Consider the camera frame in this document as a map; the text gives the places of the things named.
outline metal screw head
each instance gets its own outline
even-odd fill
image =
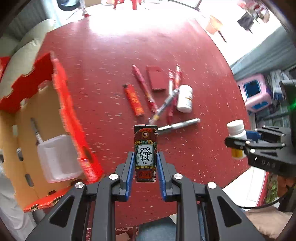
[[[77,182],[77,183],[75,184],[75,187],[76,187],[76,188],[83,188],[83,186],[84,186],[84,183],[82,183],[82,182]]]
[[[183,175],[180,174],[180,173],[175,173],[175,174],[174,174],[174,178],[177,179],[177,180],[180,180],[180,179],[183,178]]]
[[[118,175],[116,173],[110,174],[109,178],[111,180],[116,180],[118,178]]]
[[[209,182],[209,183],[207,184],[207,186],[208,186],[209,188],[211,188],[211,189],[215,189],[215,188],[217,187],[217,184],[214,183],[214,182]]]

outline red chair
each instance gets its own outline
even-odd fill
[[[142,0],[131,0],[133,2],[133,10],[137,10],[137,3],[142,4]],[[117,0],[114,1],[114,9],[116,9]]]

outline floor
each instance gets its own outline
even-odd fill
[[[205,28],[210,15],[215,16],[223,23],[221,33],[226,39],[225,43],[218,33],[210,35],[214,43],[217,45],[229,65],[233,64],[243,55],[258,46],[266,37],[276,30],[280,23],[277,18],[271,13],[268,23],[255,22],[251,28],[251,32],[245,31],[238,23],[245,11],[236,5],[234,0],[203,0],[200,5],[200,11],[192,10],[192,16]],[[179,10],[182,14],[182,8],[187,8],[180,4],[168,3],[162,1],[159,4],[158,0],[148,1],[141,6],[138,5],[138,10],[147,11],[147,9],[155,10]],[[126,0],[123,4],[118,4],[116,11],[131,10],[132,2]],[[99,11],[114,11],[113,6],[95,5],[87,8],[89,14],[96,14]],[[77,10],[67,19],[67,22],[78,21],[82,18],[82,10]],[[251,117],[252,128],[254,127],[254,118]],[[250,167],[245,173],[238,177],[234,182],[229,184],[223,190],[240,206],[256,206],[265,178],[265,171],[258,168]],[[171,216],[172,220],[176,220],[176,215]]]

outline green light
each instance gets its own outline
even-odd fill
[[[295,109],[295,108],[296,108],[296,101],[295,101],[293,104],[290,105],[290,109],[291,109],[291,110],[293,110],[293,109]]]

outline black cable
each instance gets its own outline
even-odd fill
[[[275,201],[273,201],[271,203],[263,204],[262,206],[259,206],[259,207],[242,207],[242,206],[239,206],[239,205],[237,205],[237,206],[240,207],[240,208],[243,208],[243,209],[260,209],[260,208],[264,208],[264,207],[270,207],[270,206],[276,204],[277,202],[284,200],[288,195],[290,195],[293,192],[295,184],[296,183],[294,183],[293,186],[290,187],[289,190],[283,196],[281,196],[279,199],[277,199],[277,200],[275,200]]]
[[[168,0],[168,1],[175,2],[175,3],[179,3],[179,4],[184,5],[184,6],[186,6],[186,7],[190,7],[190,8],[192,8],[192,9],[194,9],[194,10],[197,10],[195,7],[189,6],[189,5],[187,5],[187,4],[185,4],[185,3],[182,3],[182,2],[178,2],[178,1],[175,1],[175,0]]]

